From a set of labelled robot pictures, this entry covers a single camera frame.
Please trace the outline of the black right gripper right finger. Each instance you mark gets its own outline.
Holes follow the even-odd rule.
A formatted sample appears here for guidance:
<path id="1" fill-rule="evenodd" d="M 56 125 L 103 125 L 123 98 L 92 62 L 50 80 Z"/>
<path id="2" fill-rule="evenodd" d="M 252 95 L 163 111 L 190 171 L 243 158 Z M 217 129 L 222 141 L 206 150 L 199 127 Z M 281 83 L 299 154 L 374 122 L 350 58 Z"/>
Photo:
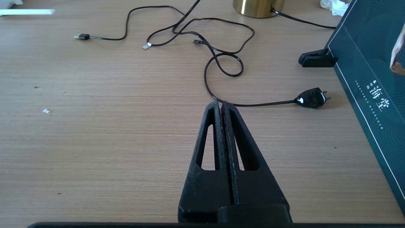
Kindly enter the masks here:
<path id="1" fill-rule="evenodd" d="M 221 107 L 227 152 L 230 205 L 218 210 L 220 223 L 291 223 L 290 206 L 241 114 Z"/>

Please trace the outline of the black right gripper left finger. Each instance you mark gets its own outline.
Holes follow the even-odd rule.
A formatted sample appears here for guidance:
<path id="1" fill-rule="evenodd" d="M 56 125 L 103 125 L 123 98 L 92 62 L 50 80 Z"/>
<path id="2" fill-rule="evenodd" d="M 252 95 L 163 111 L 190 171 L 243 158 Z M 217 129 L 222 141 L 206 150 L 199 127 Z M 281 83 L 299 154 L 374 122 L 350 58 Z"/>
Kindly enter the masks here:
<path id="1" fill-rule="evenodd" d="M 178 203 L 178 222 L 217 223 L 218 211 L 234 202 L 230 164 L 232 141 L 217 101 L 204 110 L 187 177 Z M 202 168 L 208 128 L 213 127 L 214 170 Z"/>

